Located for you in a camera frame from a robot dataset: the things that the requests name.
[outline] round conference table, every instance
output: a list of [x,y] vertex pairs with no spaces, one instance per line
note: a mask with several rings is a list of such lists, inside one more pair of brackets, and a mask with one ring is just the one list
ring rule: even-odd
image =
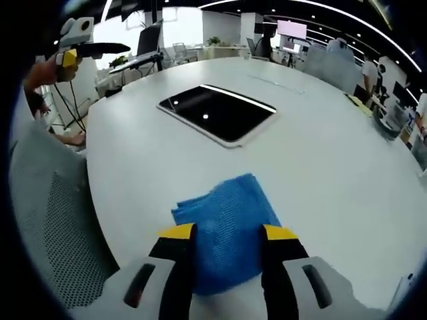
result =
[[[156,108],[199,84],[272,105],[279,117],[244,147],[226,149]],[[367,307],[388,307],[427,243],[427,193],[409,150],[381,138],[339,89],[299,71],[242,58],[180,65],[100,100],[88,123],[93,204],[120,267],[148,255],[157,232],[175,225],[178,201],[248,172],[282,226],[349,279]],[[195,296],[190,315],[266,319],[260,276]]]

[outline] blue microfiber towel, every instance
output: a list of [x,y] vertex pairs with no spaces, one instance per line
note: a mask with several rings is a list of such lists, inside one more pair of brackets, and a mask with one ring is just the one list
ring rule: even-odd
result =
[[177,206],[172,210],[177,225],[197,224],[195,293],[215,295],[261,273],[260,227],[280,222],[252,174]]

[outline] pink screen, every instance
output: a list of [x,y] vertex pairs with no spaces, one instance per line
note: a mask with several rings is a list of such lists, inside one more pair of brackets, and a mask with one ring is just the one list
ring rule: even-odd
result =
[[290,37],[305,39],[307,37],[307,25],[291,21],[278,21],[278,33]]

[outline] black ceiling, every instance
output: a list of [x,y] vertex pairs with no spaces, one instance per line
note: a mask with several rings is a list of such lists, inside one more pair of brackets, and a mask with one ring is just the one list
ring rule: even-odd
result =
[[[151,0],[139,0],[141,9],[151,11]],[[157,0],[161,7],[199,7],[218,0]],[[71,13],[74,17],[92,16],[95,21],[100,21],[106,0],[87,0],[78,9]],[[123,0],[124,3],[136,3],[137,0]],[[316,3],[325,4],[371,24],[381,32],[393,39],[405,52],[411,55],[416,63],[427,69],[427,36],[425,33],[425,19],[421,16],[421,8],[416,0],[316,0]],[[113,0],[107,19],[121,14],[122,0]],[[342,31],[346,38],[355,47],[374,56],[387,55],[400,62],[401,68],[409,77],[419,72],[411,62],[389,41],[377,32],[341,13],[292,0],[239,0],[229,3],[216,4],[203,10],[222,13],[239,14],[240,12],[256,12],[264,15],[265,22],[277,19],[290,19],[303,21],[310,30],[337,37]],[[327,37],[309,31],[310,37],[325,41]]]

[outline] white pillar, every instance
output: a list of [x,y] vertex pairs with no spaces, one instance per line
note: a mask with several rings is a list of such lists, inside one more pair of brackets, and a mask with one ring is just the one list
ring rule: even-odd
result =
[[[149,27],[150,25],[153,24],[153,19],[151,18],[151,11],[144,12],[144,15],[145,15],[145,25]],[[163,11],[158,11],[157,21],[162,19],[163,19]],[[163,41],[163,26],[162,26],[161,32],[160,32],[160,38],[159,38],[159,48],[164,48],[164,47],[165,47],[165,42]]]
[[263,23],[264,17],[258,13],[242,13],[240,21],[240,44],[248,45],[246,38],[253,39],[255,44],[258,43],[262,34],[255,33],[255,24]]

